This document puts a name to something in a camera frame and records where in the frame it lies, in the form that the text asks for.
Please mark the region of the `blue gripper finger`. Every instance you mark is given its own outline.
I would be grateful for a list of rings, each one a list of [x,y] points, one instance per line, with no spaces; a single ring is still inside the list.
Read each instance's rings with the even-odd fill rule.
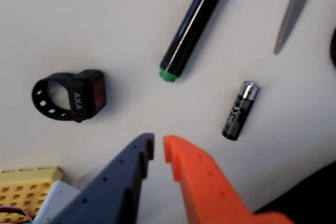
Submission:
[[[51,223],[136,223],[154,134],[130,142]]]

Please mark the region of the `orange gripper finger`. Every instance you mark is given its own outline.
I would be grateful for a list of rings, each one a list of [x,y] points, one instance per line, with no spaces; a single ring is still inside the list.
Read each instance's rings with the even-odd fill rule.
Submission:
[[[291,223],[276,211],[254,214],[240,199],[215,160],[176,135],[163,138],[165,160],[180,183],[189,223]]]

